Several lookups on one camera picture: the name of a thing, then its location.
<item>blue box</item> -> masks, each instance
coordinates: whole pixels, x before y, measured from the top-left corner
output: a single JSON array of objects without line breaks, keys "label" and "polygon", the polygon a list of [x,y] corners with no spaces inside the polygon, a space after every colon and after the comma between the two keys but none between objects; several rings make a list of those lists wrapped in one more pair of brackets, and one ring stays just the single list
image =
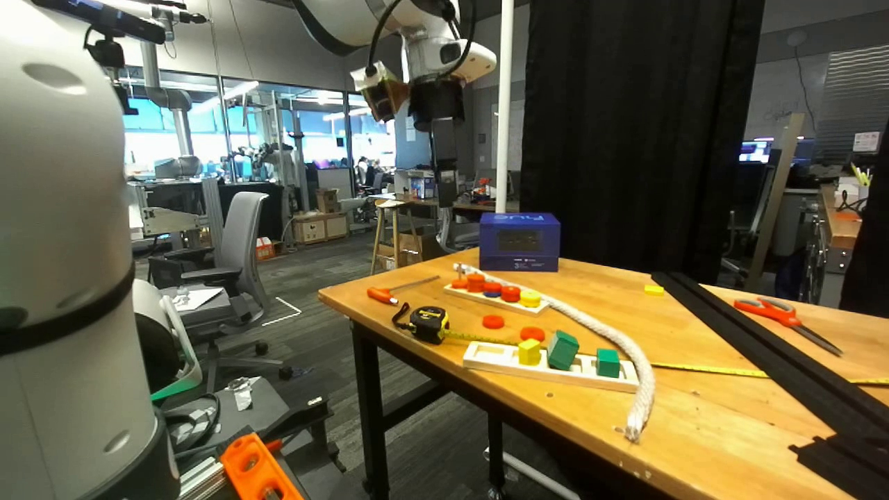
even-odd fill
[{"label": "blue box", "polygon": [[478,238],[480,270],[557,273],[562,221],[553,214],[483,214]]}]

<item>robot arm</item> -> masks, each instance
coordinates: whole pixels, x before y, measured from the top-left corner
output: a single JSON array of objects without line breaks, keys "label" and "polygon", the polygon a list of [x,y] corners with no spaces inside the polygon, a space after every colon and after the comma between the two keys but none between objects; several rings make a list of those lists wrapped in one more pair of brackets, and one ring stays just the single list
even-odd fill
[{"label": "robot arm", "polygon": [[[461,119],[461,88],[497,66],[497,55],[460,32],[460,0],[298,0],[307,31],[332,52],[369,48],[369,63],[354,73],[378,119],[392,119],[407,98],[419,131]],[[376,57],[383,37],[403,38],[403,81]]]}]

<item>black curtain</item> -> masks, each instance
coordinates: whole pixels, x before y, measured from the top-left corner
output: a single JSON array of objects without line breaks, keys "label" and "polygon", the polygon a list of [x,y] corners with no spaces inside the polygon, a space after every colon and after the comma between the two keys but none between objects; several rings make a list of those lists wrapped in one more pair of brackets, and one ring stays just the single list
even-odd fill
[{"label": "black curtain", "polygon": [[872,166],[867,209],[851,270],[842,281],[840,307],[889,317],[889,121]]},{"label": "black curtain", "polygon": [[764,0],[533,0],[522,212],[562,256],[714,281]]}]

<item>table leg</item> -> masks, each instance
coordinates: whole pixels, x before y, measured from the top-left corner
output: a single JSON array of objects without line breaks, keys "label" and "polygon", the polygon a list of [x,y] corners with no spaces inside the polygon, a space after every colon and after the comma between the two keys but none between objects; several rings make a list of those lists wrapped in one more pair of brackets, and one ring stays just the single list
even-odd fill
[{"label": "table leg", "polygon": [[378,344],[369,337],[369,330],[354,321],[354,355],[364,444],[364,488],[369,491],[369,498],[390,498],[382,363]]},{"label": "table leg", "polygon": [[504,482],[504,421],[489,414],[489,498],[501,498]]}]

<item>scissors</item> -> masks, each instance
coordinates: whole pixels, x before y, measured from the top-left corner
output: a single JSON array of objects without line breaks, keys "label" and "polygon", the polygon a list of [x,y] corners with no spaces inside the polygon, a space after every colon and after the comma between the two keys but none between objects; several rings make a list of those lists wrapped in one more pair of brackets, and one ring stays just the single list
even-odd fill
[{"label": "scissors", "polygon": [[836,357],[842,355],[842,350],[835,342],[828,342],[817,330],[807,327],[800,321],[800,317],[799,317],[799,307],[792,307],[787,303],[779,303],[779,299],[769,299],[769,296],[760,296],[760,299],[733,299],[733,307],[776,320],[776,321],[799,330],[800,337],[807,337],[812,344],[828,350],[830,355],[836,355]]}]

